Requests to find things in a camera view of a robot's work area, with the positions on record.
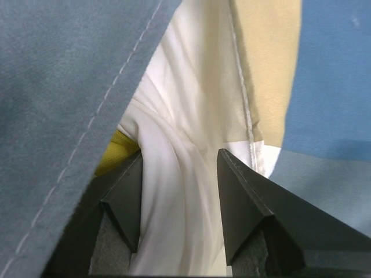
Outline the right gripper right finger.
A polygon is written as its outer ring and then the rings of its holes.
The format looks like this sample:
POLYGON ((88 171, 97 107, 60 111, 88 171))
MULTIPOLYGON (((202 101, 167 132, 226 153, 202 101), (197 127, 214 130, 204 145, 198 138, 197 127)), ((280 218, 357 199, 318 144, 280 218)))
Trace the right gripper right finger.
POLYGON ((225 257, 234 275, 369 275, 370 238, 220 149, 225 257))

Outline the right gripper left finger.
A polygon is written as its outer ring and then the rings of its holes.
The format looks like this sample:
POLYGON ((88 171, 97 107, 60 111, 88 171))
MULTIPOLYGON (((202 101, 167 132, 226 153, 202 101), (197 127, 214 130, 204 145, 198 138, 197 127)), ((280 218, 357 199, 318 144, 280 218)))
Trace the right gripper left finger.
POLYGON ((91 180, 44 275, 127 275, 140 238, 143 159, 91 180))

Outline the white pillow yellow edge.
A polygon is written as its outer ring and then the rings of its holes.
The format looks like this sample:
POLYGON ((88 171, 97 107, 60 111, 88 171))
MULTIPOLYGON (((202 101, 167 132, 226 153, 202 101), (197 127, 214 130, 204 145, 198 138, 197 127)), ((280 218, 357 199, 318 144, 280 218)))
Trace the white pillow yellow edge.
POLYGON ((143 156, 131 275, 208 275, 223 248, 217 154, 247 140, 229 1, 183 1, 118 130, 143 156))

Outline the beige blue patchwork pillowcase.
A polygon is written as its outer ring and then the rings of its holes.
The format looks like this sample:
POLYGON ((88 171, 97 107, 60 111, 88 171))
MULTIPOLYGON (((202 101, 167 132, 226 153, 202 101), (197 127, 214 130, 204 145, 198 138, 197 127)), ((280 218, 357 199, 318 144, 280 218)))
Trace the beige blue patchwork pillowcase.
MULTIPOLYGON (((208 275, 43 274, 91 180, 141 152, 118 124, 182 2, 1 2, 1 276, 369 277, 234 275, 224 236, 208 275)), ((370 2, 229 2, 247 140, 221 149, 370 238, 370 2)))

